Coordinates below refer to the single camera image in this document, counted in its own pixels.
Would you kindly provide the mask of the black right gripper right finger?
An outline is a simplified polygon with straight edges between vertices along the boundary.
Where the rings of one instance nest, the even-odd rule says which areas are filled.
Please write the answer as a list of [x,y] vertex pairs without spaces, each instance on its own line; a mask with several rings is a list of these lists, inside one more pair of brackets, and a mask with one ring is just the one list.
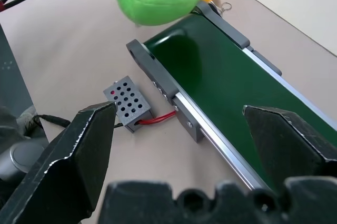
[[337,147],[298,114],[246,105],[243,115],[262,167],[276,191],[282,190],[288,177],[337,178]]

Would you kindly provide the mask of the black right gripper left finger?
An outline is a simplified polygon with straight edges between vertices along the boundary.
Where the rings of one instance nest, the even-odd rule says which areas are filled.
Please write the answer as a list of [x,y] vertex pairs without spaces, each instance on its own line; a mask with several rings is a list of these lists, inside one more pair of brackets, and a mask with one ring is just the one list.
[[0,224],[80,224],[95,211],[106,176],[114,102],[91,105],[42,152],[0,209]]

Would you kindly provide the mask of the silver keyring clasp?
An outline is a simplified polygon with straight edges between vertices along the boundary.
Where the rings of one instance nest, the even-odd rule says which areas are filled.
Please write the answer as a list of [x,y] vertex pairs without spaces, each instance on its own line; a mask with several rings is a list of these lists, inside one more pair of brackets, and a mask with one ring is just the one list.
[[220,16],[222,16],[224,12],[230,11],[232,9],[232,4],[229,2],[224,2],[221,4],[221,6],[217,6],[213,1],[210,1],[209,5],[211,6],[212,10],[214,10]]

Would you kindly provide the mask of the silver robot body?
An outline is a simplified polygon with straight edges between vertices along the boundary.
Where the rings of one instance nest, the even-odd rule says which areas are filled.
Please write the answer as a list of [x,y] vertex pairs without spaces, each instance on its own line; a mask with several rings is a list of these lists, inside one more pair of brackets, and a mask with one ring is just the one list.
[[0,181],[19,184],[46,149],[44,129],[0,25]]

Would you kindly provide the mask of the grey perforated control box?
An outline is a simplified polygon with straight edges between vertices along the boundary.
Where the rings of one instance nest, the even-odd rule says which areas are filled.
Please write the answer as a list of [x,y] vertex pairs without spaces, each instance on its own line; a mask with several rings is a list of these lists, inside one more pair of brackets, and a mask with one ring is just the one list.
[[108,101],[117,105],[119,122],[131,133],[141,128],[139,120],[153,119],[151,106],[129,76],[125,76],[103,91]]

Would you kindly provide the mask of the green conveyor belt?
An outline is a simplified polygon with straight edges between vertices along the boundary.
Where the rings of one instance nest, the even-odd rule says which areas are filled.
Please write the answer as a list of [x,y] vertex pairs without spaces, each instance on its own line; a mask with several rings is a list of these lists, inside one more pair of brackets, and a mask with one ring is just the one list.
[[249,189],[274,187],[243,115],[246,105],[294,112],[337,147],[337,125],[208,3],[148,41],[126,46],[194,140],[207,138]]

